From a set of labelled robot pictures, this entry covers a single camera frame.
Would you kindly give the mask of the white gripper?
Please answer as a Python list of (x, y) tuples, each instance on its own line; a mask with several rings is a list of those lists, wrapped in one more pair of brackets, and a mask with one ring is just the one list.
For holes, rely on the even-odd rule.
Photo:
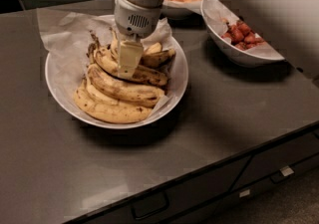
[[(116, 0), (115, 21), (123, 35), (148, 37), (157, 27), (162, 0)], [(122, 40), (118, 47), (118, 76), (129, 79), (135, 73), (144, 52), (136, 41)]]

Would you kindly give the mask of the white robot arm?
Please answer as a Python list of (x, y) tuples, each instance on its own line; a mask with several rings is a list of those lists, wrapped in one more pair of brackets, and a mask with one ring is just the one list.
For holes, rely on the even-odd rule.
[[(116, 0), (120, 32), (149, 36), (163, 0)], [(313, 83), (319, 80), (319, 0), (219, 0), (245, 18), (295, 69)]]

